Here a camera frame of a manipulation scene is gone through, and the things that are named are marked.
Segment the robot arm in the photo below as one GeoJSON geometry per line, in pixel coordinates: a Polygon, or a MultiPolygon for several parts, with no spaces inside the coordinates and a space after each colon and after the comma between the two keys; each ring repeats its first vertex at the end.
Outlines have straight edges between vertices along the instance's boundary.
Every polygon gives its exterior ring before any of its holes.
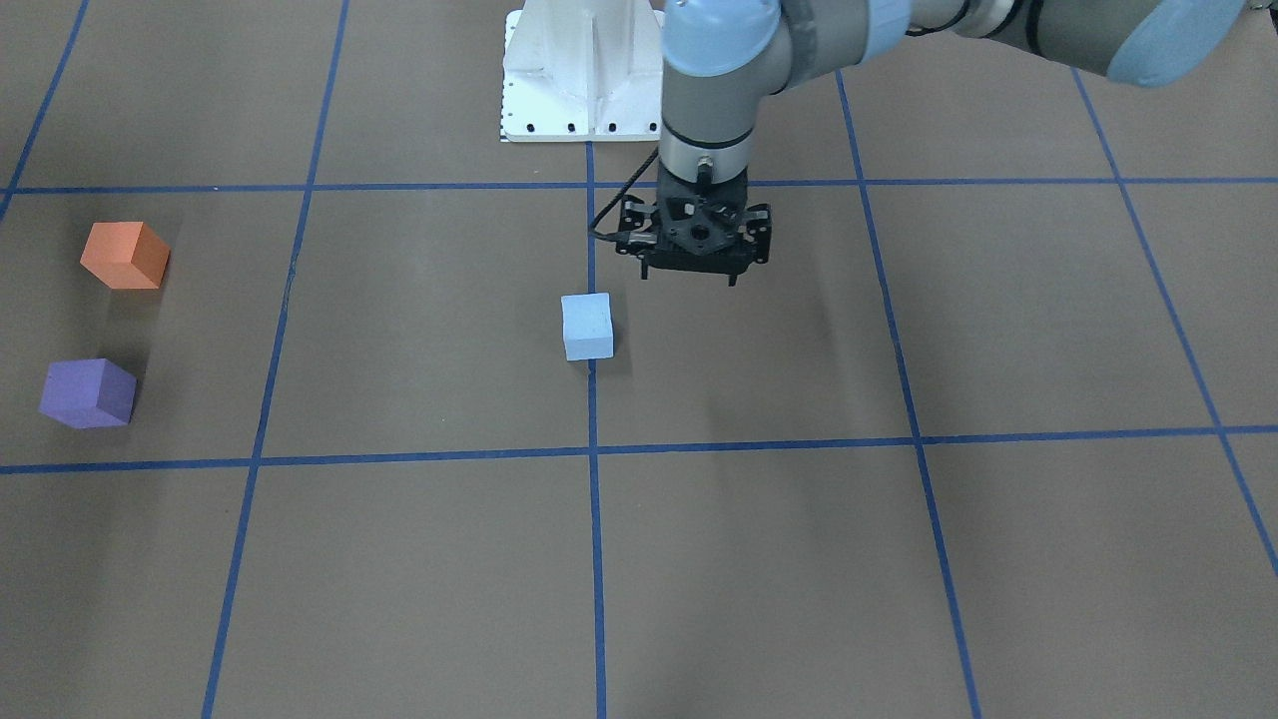
{"type": "Polygon", "coordinates": [[[905,38],[989,40],[1118,86],[1186,77],[1240,1],[671,1],[662,31],[657,249],[740,245],[764,97],[889,54],[905,38]]]}

